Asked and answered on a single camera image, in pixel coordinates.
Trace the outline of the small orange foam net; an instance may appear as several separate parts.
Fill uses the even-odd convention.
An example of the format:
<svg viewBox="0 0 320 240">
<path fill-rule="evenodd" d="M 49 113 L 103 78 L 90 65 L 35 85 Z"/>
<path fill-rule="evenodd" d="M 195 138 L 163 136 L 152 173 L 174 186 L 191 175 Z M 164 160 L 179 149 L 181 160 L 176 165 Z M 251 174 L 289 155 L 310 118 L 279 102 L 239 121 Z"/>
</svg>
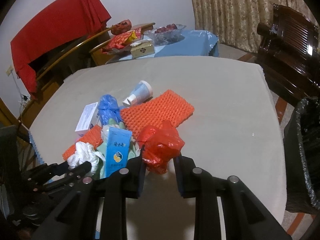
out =
<svg viewBox="0 0 320 240">
<path fill-rule="evenodd" d="M 102 127 L 99 125 L 95 125 L 92 129 L 90 129 L 83 137 L 78 139 L 76 142 L 84 142 L 91 144 L 94 149 L 100 146 L 103 143 L 103 139 L 101 138 L 101 130 Z M 75 144 L 70 146 L 62 155 L 64 161 L 66 161 L 71 155 L 73 155 L 76 151 Z"/>
</svg>

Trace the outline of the white medicine box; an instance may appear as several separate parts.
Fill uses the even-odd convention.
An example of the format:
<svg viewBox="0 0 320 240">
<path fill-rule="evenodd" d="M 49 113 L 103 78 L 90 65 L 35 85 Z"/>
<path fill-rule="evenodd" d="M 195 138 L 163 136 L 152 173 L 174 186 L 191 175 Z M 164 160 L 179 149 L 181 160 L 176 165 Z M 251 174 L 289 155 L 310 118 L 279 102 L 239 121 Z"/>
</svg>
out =
<svg viewBox="0 0 320 240">
<path fill-rule="evenodd" d="M 92 129 L 98 123 L 98 105 L 99 102 L 95 102 L 84 107 L 80 119 L 75 128 L 75 133 L 78 137 L 83 137 L 90 129 Z"/>
</svg>

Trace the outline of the red plastic bag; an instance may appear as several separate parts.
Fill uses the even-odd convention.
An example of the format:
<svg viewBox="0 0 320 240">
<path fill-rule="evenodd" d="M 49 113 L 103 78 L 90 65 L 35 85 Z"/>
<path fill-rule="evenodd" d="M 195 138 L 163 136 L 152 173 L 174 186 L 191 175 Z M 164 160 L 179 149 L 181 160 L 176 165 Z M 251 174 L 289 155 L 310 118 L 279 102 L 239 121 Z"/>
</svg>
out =
<svg viewBox="0 0 320 240">
<path fill-rule="evenodd" d="M 142 159 L 147 169 L 156 174 L 165 174 L 168 162 L 178 157 L 185 145 L 169 120 L 163 121 L 161 128 L 145 126 L 139 133 L 137 142 L 142 149 Z"/>
</svg>

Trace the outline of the blue plastic bag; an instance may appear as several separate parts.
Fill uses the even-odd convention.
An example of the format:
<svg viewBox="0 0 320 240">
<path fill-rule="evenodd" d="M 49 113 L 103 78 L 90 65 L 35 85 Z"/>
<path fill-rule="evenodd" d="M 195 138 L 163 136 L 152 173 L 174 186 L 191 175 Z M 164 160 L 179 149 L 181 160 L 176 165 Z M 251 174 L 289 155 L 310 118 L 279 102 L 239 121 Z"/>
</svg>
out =
<svg viewBox="0 0 320 240">
<path fill-rule="evenodd" d="M 103 126 L 108 125 L 110 119 L 113 119 L 116 124 L 119 124 L 122 121 L 118 102 L 116 98 L 110 94 L 103 95 L 100 98 L 98 113 L 100 122 Z"/>
</svg>

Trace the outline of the large orange foam net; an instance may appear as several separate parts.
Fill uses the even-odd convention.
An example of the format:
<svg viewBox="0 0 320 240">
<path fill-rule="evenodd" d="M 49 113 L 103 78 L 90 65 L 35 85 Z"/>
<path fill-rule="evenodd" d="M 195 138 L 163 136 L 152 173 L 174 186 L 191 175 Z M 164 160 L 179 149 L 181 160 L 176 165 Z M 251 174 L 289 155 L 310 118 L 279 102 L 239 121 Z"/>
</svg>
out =
<svg viewBox="0 0 320 240">
<path fill-rule="evenodd" d="M 134 138 L 146 126 L 162 127 L 163 121 L 169 121 L 175 128 L 187 120 L 195 108 L 183 97 L 172 90 L 137 106 L 124 108 L 120 116 Z"/>
</svg>

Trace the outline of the crushed blue paper cup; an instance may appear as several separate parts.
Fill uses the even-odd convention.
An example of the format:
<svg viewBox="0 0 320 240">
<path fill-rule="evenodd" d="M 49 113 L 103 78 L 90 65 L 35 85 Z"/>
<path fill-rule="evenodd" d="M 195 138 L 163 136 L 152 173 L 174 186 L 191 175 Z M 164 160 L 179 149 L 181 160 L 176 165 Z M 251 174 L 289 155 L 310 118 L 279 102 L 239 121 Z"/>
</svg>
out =
<svg viewBox="0 0 320 240">
<path fill-rule="evenodd" d="M 131 92 L 131 94 L 123 101 L 126 107 L 140 105 L 153 97 L 153 88 L 151 85 L 141 80 Z"/>
</svg>

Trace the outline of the black trash bin bag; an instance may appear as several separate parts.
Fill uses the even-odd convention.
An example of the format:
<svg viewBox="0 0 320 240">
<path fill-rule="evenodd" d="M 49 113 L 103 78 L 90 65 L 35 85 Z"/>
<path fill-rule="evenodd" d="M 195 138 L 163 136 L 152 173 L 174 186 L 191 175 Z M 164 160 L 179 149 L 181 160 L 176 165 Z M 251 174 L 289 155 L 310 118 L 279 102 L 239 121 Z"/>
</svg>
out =
<svg viewBox="0 0 320 240">
<path fill-rule="evenodd" d="M 319 98 L 304 98 L 284 128 L 286 210 L 319 212 Z"/>
</svg>

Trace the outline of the red snack bags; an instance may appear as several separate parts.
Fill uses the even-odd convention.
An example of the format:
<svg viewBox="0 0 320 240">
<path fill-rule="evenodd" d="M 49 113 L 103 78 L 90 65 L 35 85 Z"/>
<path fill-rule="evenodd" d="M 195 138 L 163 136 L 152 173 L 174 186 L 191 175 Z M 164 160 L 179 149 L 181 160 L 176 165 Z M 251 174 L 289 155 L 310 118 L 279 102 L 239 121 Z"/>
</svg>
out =
<svg viewBox="0 0 320 240">
<path fill-rule="evenodd" d="M 142 29 L 136 28 L 133 30 L 129 30 L 122 34 L 116 35 L 110 39 L 110 42 L 106 46 L 102 48 L 103 53 L 109 53 L 113 49 L 121 50 L 131 43 L 135 42 L 135 40 L 140 40 L 142 36 Z"/>
</svg>

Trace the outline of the gold tissue box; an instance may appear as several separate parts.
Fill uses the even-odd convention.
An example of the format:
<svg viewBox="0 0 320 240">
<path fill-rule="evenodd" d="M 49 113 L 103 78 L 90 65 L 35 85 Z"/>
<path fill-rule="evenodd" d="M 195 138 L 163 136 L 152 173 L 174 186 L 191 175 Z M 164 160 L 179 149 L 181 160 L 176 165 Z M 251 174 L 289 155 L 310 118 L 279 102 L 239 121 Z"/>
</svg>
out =
<svg viewBox="0 0 320 240">
<path fill-rule="evenodd" d="M 134 59 L 155 53 L 152 40 L 142 40 L 131 44 L 130 53 Z"/>
</svg>

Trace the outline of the blue tablecloth side table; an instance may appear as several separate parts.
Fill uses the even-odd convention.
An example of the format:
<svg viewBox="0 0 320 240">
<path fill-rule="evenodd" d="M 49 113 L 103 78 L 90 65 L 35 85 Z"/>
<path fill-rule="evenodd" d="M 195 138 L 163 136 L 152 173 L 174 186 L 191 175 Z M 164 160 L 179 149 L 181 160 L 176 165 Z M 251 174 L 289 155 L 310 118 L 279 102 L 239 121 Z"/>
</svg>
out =
<svg viewBox="0 0 320 240">
<path fill-rule="evenodd" d="M 207 30 L 184 30 L 182 38 L 176 43 L 156 46 L 155 53 L 138 57 L 166 56 L 219 56 L 219 38 Z"/>
</svg>

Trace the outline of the red crumpled bag on chair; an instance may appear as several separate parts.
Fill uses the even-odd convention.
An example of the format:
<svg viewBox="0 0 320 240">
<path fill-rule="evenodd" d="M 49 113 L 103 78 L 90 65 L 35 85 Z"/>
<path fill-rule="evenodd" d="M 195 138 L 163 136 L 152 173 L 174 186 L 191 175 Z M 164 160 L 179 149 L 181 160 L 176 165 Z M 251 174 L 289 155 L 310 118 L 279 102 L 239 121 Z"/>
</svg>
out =
<svg viewBox="0 0 320 240">
<path fill-rule="evenodd" d="M 131 30 L 131 28 L 132 28 L 131 21 L 129 19 L 123 20 L 123 21 L 112 26 L 111 34 L 112 35 L 120 35 L 124 32 Z"/>
</svg>

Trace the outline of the glass fruit bowl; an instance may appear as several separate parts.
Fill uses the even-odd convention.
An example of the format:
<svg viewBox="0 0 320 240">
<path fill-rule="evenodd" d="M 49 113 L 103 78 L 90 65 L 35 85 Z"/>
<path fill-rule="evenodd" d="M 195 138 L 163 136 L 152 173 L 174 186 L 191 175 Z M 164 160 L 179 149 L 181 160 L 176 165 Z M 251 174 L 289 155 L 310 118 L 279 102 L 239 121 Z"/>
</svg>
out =
<svg viewBox="0 0 320 240">
<path fill-rule="evenodd" d="M 182 40 L 182 31 L 185 28 L 182 24 L 169 24 L 166 27 L 145 31 L 144 36 L 150 38 L 155 46 L 165 46 Z"/>
</svg>

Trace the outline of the red cloth cover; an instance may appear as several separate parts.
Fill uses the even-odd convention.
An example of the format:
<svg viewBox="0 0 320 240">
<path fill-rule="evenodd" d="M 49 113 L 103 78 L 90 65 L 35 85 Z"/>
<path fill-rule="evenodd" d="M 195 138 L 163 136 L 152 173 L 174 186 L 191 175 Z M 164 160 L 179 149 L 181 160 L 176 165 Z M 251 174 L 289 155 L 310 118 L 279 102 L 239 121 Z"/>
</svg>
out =
<svg viewBox="0 0 320 240">
<path fill-rule="evenodd" d="M 36 71 L 29 63 L 69 41 L 101 31 L 110 19 L 100 0 L 56 0 L 35 15 L 10 42 L 15 72 L 29 94 L 37 92 Z"/>
</svg>

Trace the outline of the patterned beige curtain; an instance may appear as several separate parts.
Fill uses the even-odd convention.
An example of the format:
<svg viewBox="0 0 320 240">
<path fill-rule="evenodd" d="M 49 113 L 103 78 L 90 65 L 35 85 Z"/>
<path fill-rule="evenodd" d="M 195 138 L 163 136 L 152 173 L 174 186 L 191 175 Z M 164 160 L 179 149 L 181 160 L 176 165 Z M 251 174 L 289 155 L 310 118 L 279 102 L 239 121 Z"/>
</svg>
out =
<svg viewBox="0 0 320 240">
<path fill-rule="evenodd" d="M 192 0 L 195 27 L 219 37 L 221 43 L 256 53 L 261 41 L 257 26 L 273 22 L 274 4 L 300 12 L 319 25 L 303 0 Z"/>
</svg>

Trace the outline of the wooden chair frame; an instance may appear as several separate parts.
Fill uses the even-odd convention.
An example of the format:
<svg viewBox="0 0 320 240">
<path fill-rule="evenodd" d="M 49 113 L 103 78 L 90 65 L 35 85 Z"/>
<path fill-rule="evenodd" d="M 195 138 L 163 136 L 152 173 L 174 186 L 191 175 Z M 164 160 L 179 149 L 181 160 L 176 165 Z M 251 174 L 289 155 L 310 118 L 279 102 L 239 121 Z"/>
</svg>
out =
<svg viewBox="0 0 320 240">
<path fill-rule="evenodd" d="M 142 33 L 152 30 L 154 23 L 144 23 L 132 26 L 131 30 L 141 28 Z M 62 86 L 64 80 L 84 68 L 99 66 L 110 61 L 114 55 L 103 53 L 102 48 L 113 37 L 112 27 L 88 37 L 84 36 L 68 44 L 54 55 L 36 73 L 37 91 L 20 114 L 20 123 L 29 129 L 41 109 Z"/>
</svg>

